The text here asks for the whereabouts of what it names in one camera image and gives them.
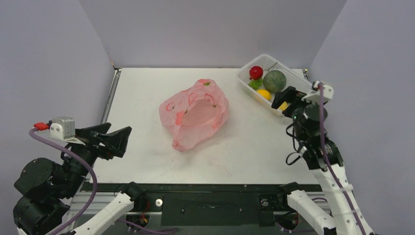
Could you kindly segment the brown fake fruit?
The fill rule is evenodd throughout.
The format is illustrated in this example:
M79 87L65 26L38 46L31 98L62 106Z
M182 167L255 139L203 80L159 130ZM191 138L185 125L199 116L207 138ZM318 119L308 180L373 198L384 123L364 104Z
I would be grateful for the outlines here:
M283 91L286 83L286 76L279 70L272 70L263 78L264 88L272 94Z

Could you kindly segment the yellow fake lemon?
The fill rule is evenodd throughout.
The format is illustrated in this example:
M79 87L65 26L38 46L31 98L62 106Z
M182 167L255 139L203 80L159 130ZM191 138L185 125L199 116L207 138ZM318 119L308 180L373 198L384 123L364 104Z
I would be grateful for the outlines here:
M259 89L256 92L268 101L270 101L272 98L271 93L265 89Z

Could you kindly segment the green fake grapes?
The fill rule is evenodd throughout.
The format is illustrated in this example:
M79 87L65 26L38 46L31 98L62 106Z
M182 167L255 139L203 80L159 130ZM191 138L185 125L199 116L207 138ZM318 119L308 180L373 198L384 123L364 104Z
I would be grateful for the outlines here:
M248 84L249 87L251 87L252 89L254 89L255 91L260 89L260 87L263 84L263 79L260 78L258 80L251 80Z

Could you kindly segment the red fake apple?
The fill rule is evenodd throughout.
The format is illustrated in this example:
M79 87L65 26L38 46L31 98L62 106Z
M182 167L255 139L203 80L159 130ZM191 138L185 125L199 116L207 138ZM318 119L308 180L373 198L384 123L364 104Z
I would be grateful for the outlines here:
M263 76L263 68L260 66L253 66L249 70L250 80L259 80Z

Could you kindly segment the pink plastic bag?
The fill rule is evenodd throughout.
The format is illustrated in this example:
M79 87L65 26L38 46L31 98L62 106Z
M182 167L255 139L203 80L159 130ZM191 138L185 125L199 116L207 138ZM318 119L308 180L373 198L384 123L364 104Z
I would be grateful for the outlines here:
M199 79L159 106L173 149L184 152L212 137L229 118L229 100L212 79Z

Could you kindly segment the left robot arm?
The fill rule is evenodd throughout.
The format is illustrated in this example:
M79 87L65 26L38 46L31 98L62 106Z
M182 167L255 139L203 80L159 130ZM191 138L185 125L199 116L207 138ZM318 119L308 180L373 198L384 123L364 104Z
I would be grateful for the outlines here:
M14 187L22 194L13 208L13 218L22 235L58 235L72 223L62 218L69 210L63 199L72 198L87 175L93 181L90 198L80 209L83 214L97 192L93 165L98 158L123 157L131 127L110 132L110 123L76 129L72 118L54 118L36 123L29 135L61 153L62 164L47 158L31 160Z

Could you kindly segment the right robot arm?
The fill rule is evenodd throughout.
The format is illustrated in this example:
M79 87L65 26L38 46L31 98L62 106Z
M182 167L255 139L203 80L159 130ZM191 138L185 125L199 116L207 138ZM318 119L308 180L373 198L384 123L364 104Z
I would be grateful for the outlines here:
M373 235L375 231L354 197L340 151L328 138L324 127L327 118L324 105L332 99L333 93L333 89L322 82L317 82L308 94L290 86L277 93L272 103L274 109L283 102L289 103L282 112L293 121L289 136L299 143L298 158L305 160L317 179L330 212L318 206L296 182L280 186L276 202L282 209L297 212L319 235Z

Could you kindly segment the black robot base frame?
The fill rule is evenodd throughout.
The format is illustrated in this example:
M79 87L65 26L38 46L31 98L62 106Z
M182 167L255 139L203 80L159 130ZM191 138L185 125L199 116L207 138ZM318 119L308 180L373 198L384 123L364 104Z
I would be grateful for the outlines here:
M163 226L271 226L288 212L280 184L143 184L141 201L129 214L161 216Z

